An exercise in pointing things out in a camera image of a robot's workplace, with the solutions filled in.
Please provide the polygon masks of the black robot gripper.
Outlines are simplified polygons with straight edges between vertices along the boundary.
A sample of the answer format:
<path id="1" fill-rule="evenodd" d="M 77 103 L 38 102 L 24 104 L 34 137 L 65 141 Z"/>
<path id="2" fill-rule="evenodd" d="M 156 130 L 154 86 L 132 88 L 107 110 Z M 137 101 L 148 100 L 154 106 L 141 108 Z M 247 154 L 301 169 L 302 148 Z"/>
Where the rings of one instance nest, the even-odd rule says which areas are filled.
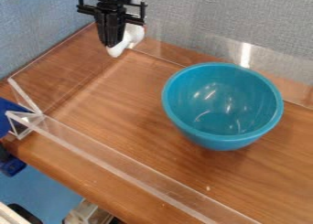
<path id="1" fill-rule="evenodd" d="M 146 24 L 147 4 L 141 0 L 77 0 L 77 12 L 93 16 L 97 36 L 105 47 L 111 46 L 107 35 L 107 21 L 103 13 L 112 14 L 112 45 L 123 39 L 125 23 L 143 26 Z"/>

